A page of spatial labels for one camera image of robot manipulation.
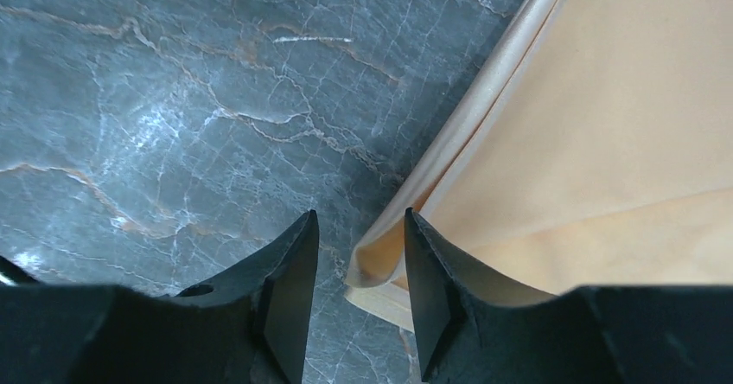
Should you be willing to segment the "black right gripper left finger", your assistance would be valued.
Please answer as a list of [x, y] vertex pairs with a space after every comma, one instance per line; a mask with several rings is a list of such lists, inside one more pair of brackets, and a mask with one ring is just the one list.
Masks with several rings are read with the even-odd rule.
[[298, 383], [319, 251], [315, 211], [174, 296], [52, 285], [1, 262], [4, 383]]

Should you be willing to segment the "peach satin napkin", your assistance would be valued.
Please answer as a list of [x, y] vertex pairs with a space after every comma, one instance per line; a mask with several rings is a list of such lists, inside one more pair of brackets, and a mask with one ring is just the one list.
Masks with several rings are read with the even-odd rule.
[[347, 300], [412, 326], [404, 215], [509, 278], [732, 281], [732, 0], [525, 0], [356, 244]]

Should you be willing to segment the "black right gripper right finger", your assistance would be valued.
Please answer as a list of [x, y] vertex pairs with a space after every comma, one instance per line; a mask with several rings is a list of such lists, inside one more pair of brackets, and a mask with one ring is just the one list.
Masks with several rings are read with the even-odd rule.
[[584, 285], [557, 296], [496, 271], [405, 211], [428, 383], [729, 383], [728, 285]]

